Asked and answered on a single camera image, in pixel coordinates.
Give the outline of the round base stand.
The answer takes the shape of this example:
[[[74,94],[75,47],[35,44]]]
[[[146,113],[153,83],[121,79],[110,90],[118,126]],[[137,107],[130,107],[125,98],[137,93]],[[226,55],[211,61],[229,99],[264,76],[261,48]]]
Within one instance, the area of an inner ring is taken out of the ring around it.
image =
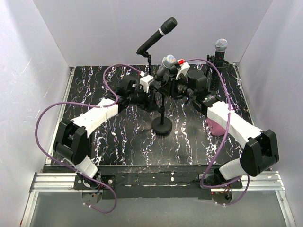
[[[172,121],[164,116],[165,94],[161,93],[160,117],[152,121],[151,128],[157,136],[168,136],[172,130]]]

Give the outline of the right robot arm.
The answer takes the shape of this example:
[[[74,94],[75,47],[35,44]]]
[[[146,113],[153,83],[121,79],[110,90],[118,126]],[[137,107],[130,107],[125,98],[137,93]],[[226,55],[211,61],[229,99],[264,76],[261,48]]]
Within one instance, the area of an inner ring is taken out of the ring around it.
[[[216,93],[209,92],[205,75],[187,69],[170,69],[169,78],[160,91],[171,98],[188,98],[196,110],[214,122],[215,128],[229,133],[243,149],[240,158],[216,168],[213,175],[203,180],[203,186],[225,188],[236,178],[243,175],[255,177],[279,161],[276,134],[247,122]]]

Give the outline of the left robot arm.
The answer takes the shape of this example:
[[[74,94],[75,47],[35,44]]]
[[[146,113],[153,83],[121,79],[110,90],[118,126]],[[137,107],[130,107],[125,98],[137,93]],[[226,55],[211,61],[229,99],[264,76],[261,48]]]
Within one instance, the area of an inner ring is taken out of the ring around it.
[[[54,151],[67,159],[79,172],[85,174],[84,183],[90,189],[100,186],[98,168],[90,159],[90,135],[108,119],[118,115],[128,105],[137,105],[147,112],[159,110],[155,101],[154,77],[140,79],[124,77],[114,90],[98,103],[96,108],[72,119],[62,120],[53,145]]]

